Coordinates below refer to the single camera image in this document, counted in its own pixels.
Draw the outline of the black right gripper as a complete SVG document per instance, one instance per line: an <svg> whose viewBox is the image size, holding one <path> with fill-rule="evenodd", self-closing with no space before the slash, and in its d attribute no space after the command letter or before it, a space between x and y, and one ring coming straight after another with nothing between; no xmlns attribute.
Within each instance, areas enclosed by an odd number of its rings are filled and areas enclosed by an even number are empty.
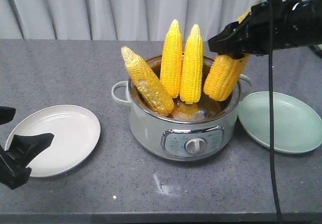
<svg viewBox="0 0 322 224"><path fill-rule="evenodd" d="M287 20L293 7L301 0L266 0L251 9L249 20L228 24L222 32L208 40L209 50L227 54L237 60L245 54L268 54L270 49L294 48L291 27Z"/></svg>

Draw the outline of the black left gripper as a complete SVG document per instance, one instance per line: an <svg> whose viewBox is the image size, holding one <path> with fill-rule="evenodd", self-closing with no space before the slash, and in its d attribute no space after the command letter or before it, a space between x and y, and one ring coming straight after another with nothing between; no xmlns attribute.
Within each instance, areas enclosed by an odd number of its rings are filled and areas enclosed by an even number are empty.
<svg viewBox="0 0 322 224"><path fill-rule="evenodd" d="M0 106L0 125L13 120L16 109ZM9 149L1 146L1 183L14 190L26 184L31 174L28 164L51 146L54 134L32 136L14 134Z"/></svg>

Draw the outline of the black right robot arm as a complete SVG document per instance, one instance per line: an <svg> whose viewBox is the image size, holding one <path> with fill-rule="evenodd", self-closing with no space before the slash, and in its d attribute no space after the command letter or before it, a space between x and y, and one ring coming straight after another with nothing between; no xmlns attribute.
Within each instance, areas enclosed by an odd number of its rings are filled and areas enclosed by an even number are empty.
<svg viewBox="0 0 322 224"><path fill-rule="evenodd" d="M210 51L234 59L320 44L321 0L266 0L208 40Z"/></svg>

